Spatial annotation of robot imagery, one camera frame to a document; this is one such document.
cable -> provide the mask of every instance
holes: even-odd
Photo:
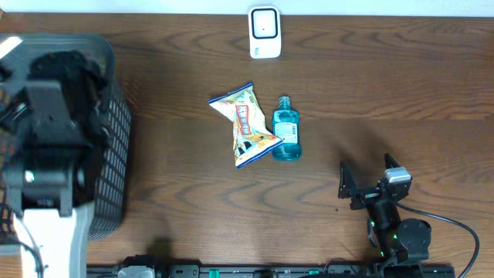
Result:
[[[24,247],[24,249],[28,250],[31,253],[31,255],[34,258],[35,263],[36,263],[36,272],[38,273],[38,278],[43,278],[44,277],[44,266],[42,264],[41,257],[39,255],[39,253],[37,253],[31,246],[28,246],[27,244],[20,242],[17,239],[14,239],[13,236],[10,236],[10,237],[11,237],[11,241],[9,242],[10,244],[22,246],[22,247]]]
[[[332,262],[337,261],[337,260],[339,260],[339,261],[344,261],[344,262],[346,262],[346,261],[347,261],[347,260],[346,260],[346,259],[344,259],[344,258],[334,258],[334,259],[330,259],[330,260],[327,262],[327,264],[324,266],[324,269],[323,269],[323,270],[324,270],[324,272],[325,272],[325,273],[328,273],[328,271],[329,271],[329,270],[328,270],[328,267],[331,265],[331,263],[332,263]],[[358,275],[358,272],[357,272],[357,271],[355,271],[355,269],[354,269],[354,267],[353,267],[352,265],[348,265],[348,266],[352,269],[352,271],[353,271],[355,274],[357,274],[357,275]]]
[[[420,210],[415,209],[415,208],[409,208],[406,205],[402,205],[400,203],[396,203],[396,206],[398,208],[404,209],[404,210],[409,211],[409,212],[414,212],[414,213],[417,213],[419,215],[428,216],[428,217],[431,217],[433,219],[439,219],[439,220],[442,220],[444,222],[448,222],[448,223],[457,225],[457,226],[462,227],[463,229],[469,231],[472,234],[473,239],[475,240],[475,250],[473,252],[473,255],[472,255],[472,258],[470,259],[469,264],[466,265],[466,268],[463,270],[463,272],[460,274],[460,276],[458,276],[458,278],[465,277],[465,275],[469,272],[469,270],[472,268],[473,264],[475,263],[477,256],[479,255],[480,241],[479,241],[479,237],[477,236],[475,231],[472,228],[468,227],[467,225],[460,223],[458,221],[455,221],[453,219],[449,219],[449,218],[446,218],[446,217],[443,217],[440,215],[435,215],[435,214],[432,214],[429,212],[423,212],[423,211],[420,211]]]

white wall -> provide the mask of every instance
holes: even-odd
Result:
[[[284,15],[494,16],[494,0],[0,0],[6,12],[246,14],[272,4]]]

bottle label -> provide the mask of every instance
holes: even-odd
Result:
[[[283,143],[298,143],[296,124],[277,123],[275,124],[275,135],[283,140]]]

black mechanical part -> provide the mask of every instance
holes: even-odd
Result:
[[[102,77],[88,63],[78,52],[36,59],[25,89],[0,116],[21,144],[5,169],[8,198],[20,214],[57,208],[70,216],[73,206],[94,198],[109,138],[97,117]]]
[[[0,83],[5,82],[12,76],[12,71],[6,69],[1,63],[0,63]]]
[[[91,267],[87,268],[87,278],[112,278],[118,277],[118,272],[125,266]],[[366,265],[348,264],[343,260],[331,263],[325,272],[322,266],[197,266],[197,265],[170,265],[167,273],[170,278],[212,278],[217,273],[219,278],[255,278],[259,275],[268,275],[278,278],[378,278],[370,272],[366,272]],[[450,266],[423,266],[421,276],[418,276],[417,267],[389,267],[385,272],[386,278],[400,277],[424,277],[424,278],[455,278],[453,268]]]
[[[444,217],[444,216],[440,216],[440,215],[435,215],[433,213],[429,213],[429,212],[423,212],[423,211],[420,211],[418,209],[415,209],[415,208],[409,208],[407,207],[406,205],[402,205],[400,203],[397,203],[396,204],[400,209],[404,209],[406,211],[409,211],[409,212],[413,212],[413,213],[417,213],[419,215],[424,215],[424,216],[427,216],[427,217],[431,217],[433,219],[438,219],[438,220],[441,220],[441,221],[444,221],[444,222],[447,222],[447,223],[451,223],[453,225],[456,225],[458,227],[461,227],[467,231],[470,232],[470,234],[473,236],[473,239],[475,241],[475,249],[473,251],[473,255],[472,255],[472,258],[470,259],[469,263],[467,264],[467,266],[465,267],[465,269],[462,271],[462,273],[460,273],[460,275],[458,276],[458,278],[463,278],[466,276],[466,274],[470,271],[470,269],[472,268],[473,264],[475,263],[475,260],[477,259],[477,256],[479,255],[479,250],[480,250],[480,241],[479,241],[479,237],[477,236],[477,233],[475,233],[475,231],[468,227],[467,225],[463,224],[463,223],[460,223],[456,220],[453,220],[453,219],[449,219],[447,217]]]
[[[377,247],[377,243],[376,241],[374,240],[374,236],[373,236],[373,233],[372,233],[372,224],[371,224],[371,219],[368,218],[367,219],[367,237],[369,239],[369,242],[370,244],[372,245],[372,247]]]
[[[156,278],[168,278],[167,267],[164,263],[157,257],[149,255],[127,257],[118,269],[117,274],[119,277],[140,277],[142,272],[151,270]]]
[[[431,226],[418,219],[401,221],[396,202],[408,195],[412,177],[389,154],[384,156],[385,178],[372,188],[357,188],[348,164],[340,164],[341,179],[338,198],[351,198],[351,209],[367,209],[369,224],[377,237],[383,261],[373,265],[378,275],[390,266],[420,269],[421,261],[428,258]],[[371,244],[371,232],[367,233]]]

crinkled plastic bag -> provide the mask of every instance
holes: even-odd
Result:
[[[209,105],[233,122],[233,151],[237,168],[260,159],[283,143],[266,129],[266,119],[255,98],[252,82],[224,96],[210,99]]]

